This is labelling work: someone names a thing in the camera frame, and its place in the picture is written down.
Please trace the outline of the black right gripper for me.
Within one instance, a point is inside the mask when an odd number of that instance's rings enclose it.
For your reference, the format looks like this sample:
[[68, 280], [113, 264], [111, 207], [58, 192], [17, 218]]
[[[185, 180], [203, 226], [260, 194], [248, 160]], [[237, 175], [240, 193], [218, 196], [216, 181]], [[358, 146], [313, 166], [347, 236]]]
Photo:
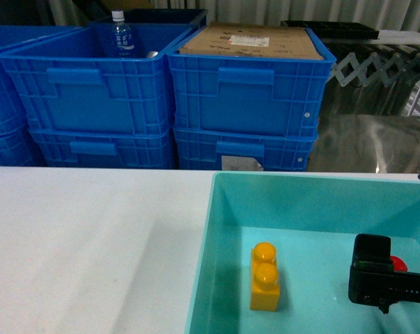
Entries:
[[420, 303], [420, 273], [395, 270], [389, 237], [358, 234], [352, 251], [348, 298], [381, 312], [388, 312], [400, 301]]

